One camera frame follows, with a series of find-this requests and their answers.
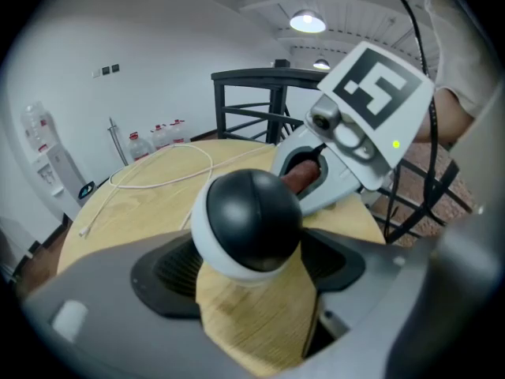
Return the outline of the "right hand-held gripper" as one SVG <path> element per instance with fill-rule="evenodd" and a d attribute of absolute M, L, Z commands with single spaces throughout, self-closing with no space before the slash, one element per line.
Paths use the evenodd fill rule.
<path fill-rule="evenodd" d="M 316 135 L 341 160 L 317 160 L 319 176 L 297 195 L 303 216 L 360 186 L 379 189 L 413 143 L 434 92 L 432 80 L 418 68 L 367 42 L 359 43 L 317 88 L 322 95 L 305 116 L 307 127 L 279 143 L 270 169 L 282 177 L 315 159 Z"/>

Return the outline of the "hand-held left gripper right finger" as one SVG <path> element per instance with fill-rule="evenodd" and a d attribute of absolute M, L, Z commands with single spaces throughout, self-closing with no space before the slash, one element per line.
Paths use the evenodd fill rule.
<path fill-rule="evenodd" d="M 345 264 L 317 281 L 335 341 L 286 378 L 503 376 L 503 213 L 451 223 L 409 249 L 310 229 Z"/>

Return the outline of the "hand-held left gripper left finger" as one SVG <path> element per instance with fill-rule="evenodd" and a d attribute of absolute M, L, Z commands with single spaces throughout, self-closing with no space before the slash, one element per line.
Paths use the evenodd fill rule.
<path fill-rule="evenodd" d="M 188 233 L 95 251 L 27 297 L 47 347 L 82 378 L 247 378 L 205 334 Z"/>

